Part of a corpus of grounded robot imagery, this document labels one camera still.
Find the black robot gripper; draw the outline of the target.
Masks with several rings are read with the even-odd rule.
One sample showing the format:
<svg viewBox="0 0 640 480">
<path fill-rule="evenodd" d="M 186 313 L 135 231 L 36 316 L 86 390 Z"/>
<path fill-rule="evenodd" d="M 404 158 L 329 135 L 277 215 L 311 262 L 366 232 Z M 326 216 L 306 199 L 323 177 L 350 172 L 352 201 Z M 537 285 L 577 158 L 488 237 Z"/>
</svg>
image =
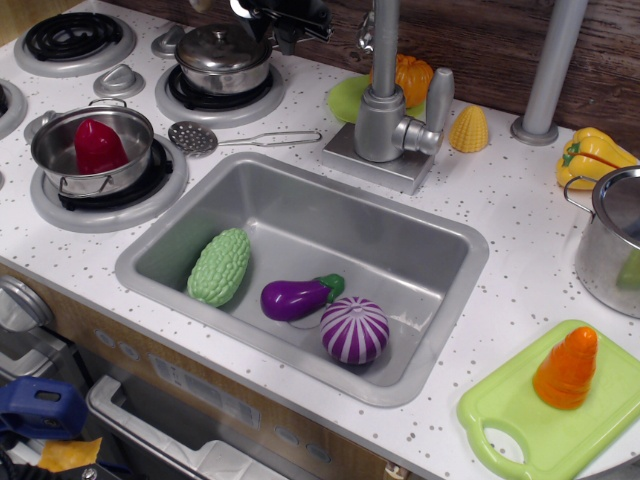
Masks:
<svg viewBox="0 0 640 480">
<path fill-rule="evenodd" d="M 327 42 L 332 33 L 332 15 L 323 1 L 240 0 L 229 2 L 243 29 L 256 42 L 273 27 L 283 55 L 294 55 L 297 43 L 309 35 Z"/>
</svg>

